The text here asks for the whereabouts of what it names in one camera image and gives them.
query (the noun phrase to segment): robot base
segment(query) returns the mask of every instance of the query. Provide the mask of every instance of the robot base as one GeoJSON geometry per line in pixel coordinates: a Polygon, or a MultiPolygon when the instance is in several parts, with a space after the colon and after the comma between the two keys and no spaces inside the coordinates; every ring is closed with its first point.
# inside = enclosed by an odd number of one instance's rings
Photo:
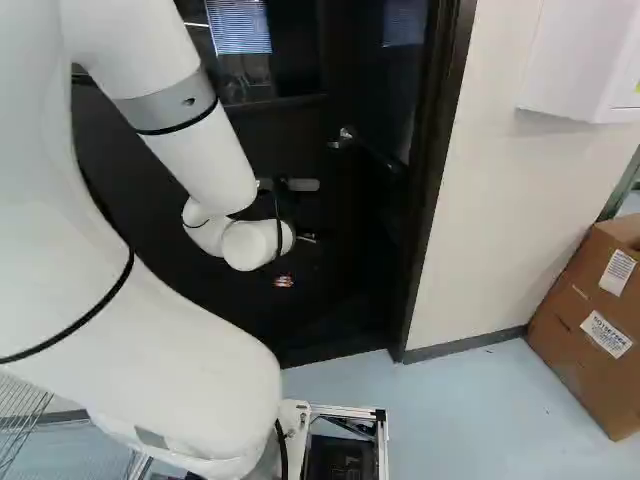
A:
{"type": "MultiPolygon", "coordinates": [[[[389,479],[385,410],[284,400],[279,420],[286,436],[288,480],[389,479]]],[[[145,478],[152,460],[140,457],[128,480],[145,478]]],[[[256,468],[243,480],[276,478],[281,478],[281,469],[274,435],[256,468]]]]}

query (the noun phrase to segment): white cabinet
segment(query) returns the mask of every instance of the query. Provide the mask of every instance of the white cabinet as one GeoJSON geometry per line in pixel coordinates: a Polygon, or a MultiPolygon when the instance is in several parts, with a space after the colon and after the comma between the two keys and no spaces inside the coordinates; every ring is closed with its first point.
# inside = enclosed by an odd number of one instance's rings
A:
{"type": "Polygon", "coordinates": [[[640,0],[544,0],[517,106],[640,121],[640,0]]]}

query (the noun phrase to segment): floor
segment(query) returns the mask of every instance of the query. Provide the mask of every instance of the floor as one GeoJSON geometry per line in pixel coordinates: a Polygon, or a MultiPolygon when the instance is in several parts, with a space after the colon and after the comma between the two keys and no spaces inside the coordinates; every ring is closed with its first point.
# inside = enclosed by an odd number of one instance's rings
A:
{"type": "Polygon", "coordinates": [[[285,371],[284,386],[388,409],[392,480],[640,478],[640,434],[611,442],[520,339],[413,365],[331,360],[285,371]]]}

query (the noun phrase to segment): metal shelf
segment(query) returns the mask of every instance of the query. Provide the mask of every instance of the metal shelf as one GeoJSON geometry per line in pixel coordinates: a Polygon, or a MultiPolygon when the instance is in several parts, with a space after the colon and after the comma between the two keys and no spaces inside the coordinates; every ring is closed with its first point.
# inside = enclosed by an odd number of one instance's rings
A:
{"type": "Polygon", "coordinates": [[[33,431],[53,395],[0,374],[0,480],[33,431]]]}

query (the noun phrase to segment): white wall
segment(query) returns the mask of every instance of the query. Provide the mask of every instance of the white wall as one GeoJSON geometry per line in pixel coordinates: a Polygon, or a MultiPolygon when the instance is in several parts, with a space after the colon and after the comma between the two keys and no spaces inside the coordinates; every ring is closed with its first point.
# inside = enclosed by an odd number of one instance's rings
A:
{"type": "Polygon", "coordinates": [[[541,5],[478,0],[408,349],[527,323],[640,143],[514,109],[541,5]]]}

